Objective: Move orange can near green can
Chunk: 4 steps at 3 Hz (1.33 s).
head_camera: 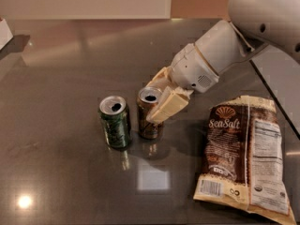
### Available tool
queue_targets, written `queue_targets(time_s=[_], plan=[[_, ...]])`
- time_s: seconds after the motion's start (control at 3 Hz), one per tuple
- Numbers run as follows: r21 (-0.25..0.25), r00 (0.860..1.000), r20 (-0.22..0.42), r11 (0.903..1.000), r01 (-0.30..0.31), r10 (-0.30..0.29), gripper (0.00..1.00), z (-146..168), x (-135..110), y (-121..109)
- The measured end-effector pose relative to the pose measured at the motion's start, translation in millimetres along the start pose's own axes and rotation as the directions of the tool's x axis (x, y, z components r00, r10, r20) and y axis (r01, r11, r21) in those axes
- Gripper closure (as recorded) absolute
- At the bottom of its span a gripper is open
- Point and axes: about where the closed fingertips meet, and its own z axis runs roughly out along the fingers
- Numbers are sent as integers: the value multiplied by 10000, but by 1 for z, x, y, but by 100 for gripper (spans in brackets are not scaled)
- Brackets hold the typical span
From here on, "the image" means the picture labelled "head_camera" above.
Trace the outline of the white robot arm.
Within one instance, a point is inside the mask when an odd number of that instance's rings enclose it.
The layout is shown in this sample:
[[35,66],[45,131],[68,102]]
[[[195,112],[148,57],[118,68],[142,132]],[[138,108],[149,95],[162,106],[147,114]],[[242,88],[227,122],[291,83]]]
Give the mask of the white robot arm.
[[159,124],[183,110],[190,95],[206,92],[233,65],[272,45],[300,60],[300,0],[229,0],[221,20],[177,53],[149,82],[162,92],[146,120]]

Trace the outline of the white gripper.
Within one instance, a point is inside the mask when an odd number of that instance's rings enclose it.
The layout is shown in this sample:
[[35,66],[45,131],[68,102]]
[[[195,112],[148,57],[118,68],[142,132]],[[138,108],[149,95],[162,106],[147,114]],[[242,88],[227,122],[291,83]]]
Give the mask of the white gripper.
[[[172,83],[171,79],[179,86],[168,86]],[[174,57],[171,68],[163,67],[146,85],[164,90],[157,106],[147,114],[146,120],[152,124],[168,120],[189,104],[193,91],[187,89],[205,93],[218,80],[218,74],[209,67],[197,46],[189,43]]]

